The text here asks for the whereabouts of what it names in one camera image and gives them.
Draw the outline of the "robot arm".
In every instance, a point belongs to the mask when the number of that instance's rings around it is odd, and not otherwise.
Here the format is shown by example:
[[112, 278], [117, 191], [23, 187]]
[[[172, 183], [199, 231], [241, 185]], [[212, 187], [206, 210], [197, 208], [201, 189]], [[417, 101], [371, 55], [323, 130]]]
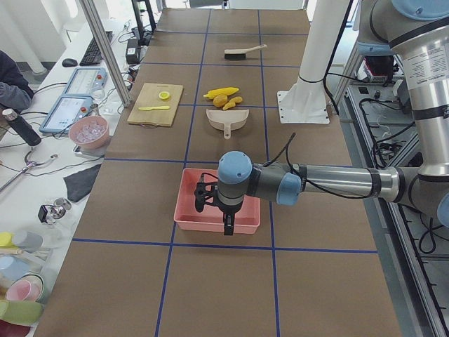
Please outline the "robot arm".
[[422, 165], [376, 169], [256, 164], [242, 152], [228, 152], [220, 159], [212, 189], [226, 234], [233, 232], [245, 196], [293, 205], [305, 191], [347, 199], [379, 197], [448, 224], [448, 2], [364, 1], [359, 40], [401, 57]]

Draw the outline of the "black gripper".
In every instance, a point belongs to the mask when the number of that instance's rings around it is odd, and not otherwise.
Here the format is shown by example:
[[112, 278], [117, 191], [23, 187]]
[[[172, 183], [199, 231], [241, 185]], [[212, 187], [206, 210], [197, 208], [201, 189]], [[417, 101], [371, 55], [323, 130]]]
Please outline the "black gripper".
[[234, 214], [241, 210], [244, 195], [227, 196], [223, 190], [217, 191], [217, 203], [223, 212], [224, 235], [234, 234]]

